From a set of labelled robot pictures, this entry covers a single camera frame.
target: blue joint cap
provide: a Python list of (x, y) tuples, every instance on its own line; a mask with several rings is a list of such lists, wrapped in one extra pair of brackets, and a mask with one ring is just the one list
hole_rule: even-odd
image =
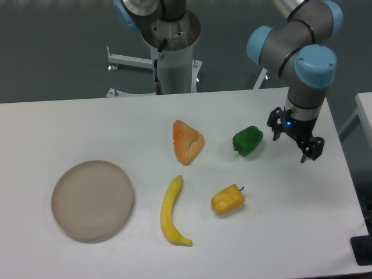
[(299, 79), (315, 89), (331, 85), (336, 66), (336, 55), (326, 46), (305, 46), (298, 52), (295, 60), (295, 71)]
[(246, 45), (246, 54), (251, 58), (257, 65), (260, 65), (260, 55), (265, 40), (272, 30), (269, 26), (261, 26), (256, 29), (251, 35)]
[(341, 26), (344, 23), (344, 14), (342, 13), (341, 8), (332, 0), (322, 0), (322, 2), (327, 4), (332, 11), (333, 30), (331, 35), (334, 35), (341, 29)]
[(122, 23), (122, 25), (126, 27), (126, 29), (128, 29), (131, 32), (138, 31), (137, 25), (135, 25), (132, 18), (129, 16), (121, 0), (114, 0), (114, 10), (120, 22)]

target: robotic arm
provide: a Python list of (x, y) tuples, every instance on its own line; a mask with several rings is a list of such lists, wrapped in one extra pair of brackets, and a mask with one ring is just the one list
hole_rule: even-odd
[(317, 44), (341, 28), (343, 15), (331, 0), (305, 0), (287, 21), (279, 30), (259, 27), (248, 41), (247, 54), (289, 85), (284, 109), (274, 109), (267, 125), (274, 141), (281, 133), (296, 141), (303, 163), (316, 160), (323, 151), (324, 139), (312, 131), (337, 66), (333, 51)]
[(114, 7), (121, 23), (130, 31), (140, 28), (150, 47), (156, 93), (191, 92), (192, 54), (201, 25), (186, 10), (186, 0), (114, 0)]

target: green bell pepper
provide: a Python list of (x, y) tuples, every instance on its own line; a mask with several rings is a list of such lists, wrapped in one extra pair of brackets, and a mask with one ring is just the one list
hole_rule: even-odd
[(262, 131), (260, 131), (256, 126), (249, 126), (234, 135), (232, 138), (232, 144), (234, 150), (238, 151), (240, 155), (246, 156), (255, 150), (262, 138)]

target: cable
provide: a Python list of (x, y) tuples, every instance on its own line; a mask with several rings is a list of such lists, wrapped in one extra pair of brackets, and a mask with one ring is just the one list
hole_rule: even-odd
[(153, 76), (154, 76), (154, 80), (155, 80), (156, 83), (159, 82), (159, 78), (158, 78), (158, 60), (160, 58), (160, 53), (165, 48), (167, 42), (168, 42), (168, 40), (164, 38), (162, 44), (158, 48), (158, 52), (156, 54), (156, 58), (153, 61)]

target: white stand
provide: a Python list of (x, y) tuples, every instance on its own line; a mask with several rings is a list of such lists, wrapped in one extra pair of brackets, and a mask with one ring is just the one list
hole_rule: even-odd
[(372, 148), (372, 92), (359, 93), (355, 96), (357, 108), (339, 129), (338, 136), (342, 142), (361, 122), (364, 132)]
[[(108, 47), (107, 47), (107, 53), (108, 53), (108, 59), (109, 59), (111, 66), (112, 65), (114, 66), (125, 65), (125, 66), (139, 67), (139, 68), (149, 69), (149, 70), (152, 70), (153, 68), (152, 61), (150, 59), (111, 54)], [(196, 89), (196, 83), (198, 82), (198, 74), (199, 74), (202, 64), (203, 62), (199, 60), (194, 59), (192, 61), (191, 93), (198, 92), (198, 90)], [(155, 95), (155, 93), (132, 94), (132, 93), (117, 91), (111, 88), (108, 91), (106, 97), (122, 97), (122, 96), (132, 96), (132, 95)]]
[(260, 73), (260, 75), (258, 76), (258, 79), (257, 79), (257, 81), (256, 81), (256, 84), (255, 84), (255, 86), (253, 86), (253, 90), (260, 89), (260, 87), (261, 87), (261, 85), (262, 85), (262, 82), (263, 82), (265, 79), (268, 79), (268, 77), (267, 77), (267, 70), (266, 70), (265, 68), (262, 68), (261, 73)]

